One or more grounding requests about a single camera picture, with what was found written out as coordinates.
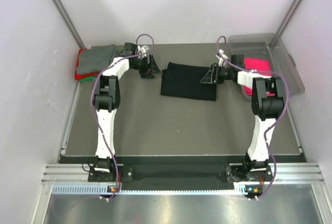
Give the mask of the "black t shirt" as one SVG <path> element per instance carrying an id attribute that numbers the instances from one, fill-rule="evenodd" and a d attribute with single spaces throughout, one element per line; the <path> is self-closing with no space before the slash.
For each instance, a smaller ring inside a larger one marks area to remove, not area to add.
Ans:
<path id="1" fill-rule="evenodd" d="M 215 101 L 217 86 L 201 83 L 208 67 L 170 62 L 162 71 L 160 94 L 193 100 Z"/>

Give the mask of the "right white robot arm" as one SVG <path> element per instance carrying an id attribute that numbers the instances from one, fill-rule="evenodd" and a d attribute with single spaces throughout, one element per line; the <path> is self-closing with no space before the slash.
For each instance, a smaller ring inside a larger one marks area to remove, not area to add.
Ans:
<path id="1" fill-rule="evenodd" d="M 233 81 L 251 91 L 251 109 L 255 125 L 251 144 L 242 165 L 226 167 L 229 181 L 241 182 L 273 177 L 269 161 L 276 159 L 270 143 L 277 121 L 283 117 L 288 105 L 288 87 L 279 74 L 272 72 L 267 61 L 246 59 L 242 55 L 227 57 L 220 50 L 201 84 L 218 85 Z"/>

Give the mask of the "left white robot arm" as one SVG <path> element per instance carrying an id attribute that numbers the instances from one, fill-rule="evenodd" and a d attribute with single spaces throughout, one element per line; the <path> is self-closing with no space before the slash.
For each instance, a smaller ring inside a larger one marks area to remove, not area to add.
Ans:
<path id="1" fill-rule="evenodd" d="M 119 81 L 130 69 L 137 70 L 144 79 L 161 74 L 150 51 L 148 45 L 125 43 L 120 55 L 99 73 L 93 85 L 90 107 L 98 128 L 98 144 L 91 173 L 101 175 L 105 181 L 119 182 L 114 147 L 115 117 L 121 101 Z"/>

